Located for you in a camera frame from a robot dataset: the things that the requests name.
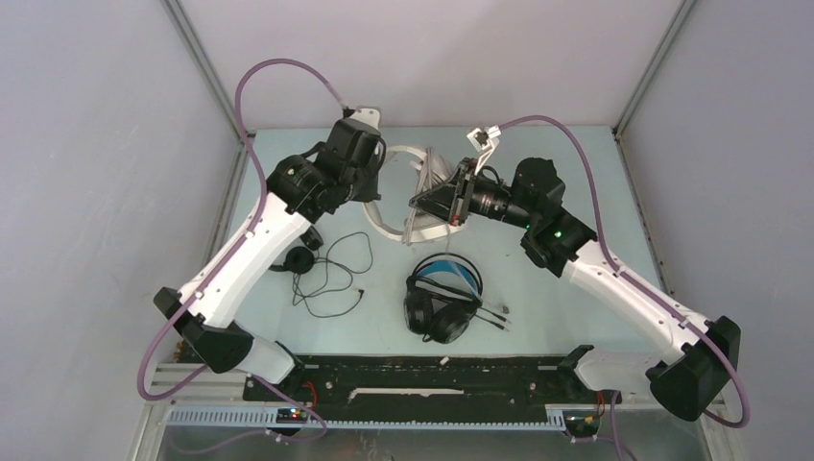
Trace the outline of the white over-ear headphones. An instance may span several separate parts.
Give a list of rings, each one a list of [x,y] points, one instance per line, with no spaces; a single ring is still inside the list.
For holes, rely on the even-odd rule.
[[[375,231],[402,245],[445,240],[467,227],[446,224],[409,202],[451,175],[451,163],[430,147],[390,147],[379,179],[382,197],[362,204],[363,214]]]

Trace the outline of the black and blue gaming headset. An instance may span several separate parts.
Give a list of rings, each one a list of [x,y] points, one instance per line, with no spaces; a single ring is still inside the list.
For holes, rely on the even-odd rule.
[[[433,277],[451,274],[465,285],[458,288]],[[457,340],[483,306],[483,278],[468,258],[451,252],[420,260],[406,279],[404,318],[409,331],[424,343],[449,344]]]

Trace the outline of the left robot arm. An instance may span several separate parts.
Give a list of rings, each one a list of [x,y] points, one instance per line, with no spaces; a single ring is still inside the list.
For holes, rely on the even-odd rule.
[[[272,263],[327,213],[377,199],[382,163],[381,114],[348,109],[325,141],[283,158],[260,177],[249,216],[218,253],[179,289],[164,287],[154,304],[214,373],[239,370],[266,380],[281,400],[303,387],[295,357],[277,341],[257,338],[236,315]]]

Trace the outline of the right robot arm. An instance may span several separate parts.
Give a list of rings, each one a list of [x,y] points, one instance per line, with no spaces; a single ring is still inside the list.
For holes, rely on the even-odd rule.
[[[480,215],[525,230],[520,245],[539,268],[585,290],[627,322],[650,354],[580,346],[565,360],[558,386],[568,400],[594,391],[655,399],[689,422],[706,413],[737,366],[741,331],[677,303],[604,250],[597,233],[563,207],[565,184],[550,159],[526,158],[510,184],[474,172],[462,160],[453,175],[414,196],[410,207],[457,227]]]

